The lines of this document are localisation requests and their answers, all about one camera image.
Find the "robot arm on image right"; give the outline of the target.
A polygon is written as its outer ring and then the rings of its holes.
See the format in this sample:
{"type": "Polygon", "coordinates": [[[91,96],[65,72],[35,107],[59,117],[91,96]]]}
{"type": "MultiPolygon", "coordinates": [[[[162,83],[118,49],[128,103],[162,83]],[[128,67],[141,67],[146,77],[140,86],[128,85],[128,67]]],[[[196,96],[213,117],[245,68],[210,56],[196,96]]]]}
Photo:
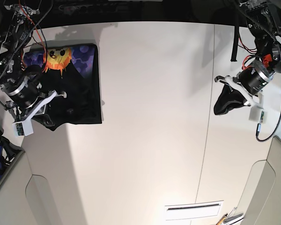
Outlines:
{"type": "Polygon", "coordinates": [[[276,73],[281,74],[281,21],[276,6],[268,0],[235,0],[234,7],[246,19],[255,48],[243,61],[235,77],[217,76],[224,87],[214,105],[215,115],[224,115],[244,106],[261,106],[254,101],[276,73]]]}

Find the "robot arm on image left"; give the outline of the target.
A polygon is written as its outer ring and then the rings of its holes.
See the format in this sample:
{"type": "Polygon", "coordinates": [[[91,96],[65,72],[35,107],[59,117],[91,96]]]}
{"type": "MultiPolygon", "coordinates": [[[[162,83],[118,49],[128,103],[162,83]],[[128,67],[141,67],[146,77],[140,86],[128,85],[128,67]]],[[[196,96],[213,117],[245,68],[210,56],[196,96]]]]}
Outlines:
{"type": "Polygon", "coordinates": [[[9,4],[7,8],[14,12],[11,23],[6,28],[0,28],[0,87],[11,99],[1,106],[13,116],[13,128],[19,136],[33,133],[32,120],[51,131],[60,126],[53,118],[52,101],[59,97],[66,98],[67,95],[65,91],[57,92],[55,89],[44,91],[46,85],[42,83],[42,78],[55,70],[47,44],[42,45],[44,56],[41,65],[26,67],[23,61],[23,49],[32,39],[33,31],[49,14],[53,3],[51,1],[37,23],[30,17],[37,13],[36,10],[21,3],[9,4]]]}

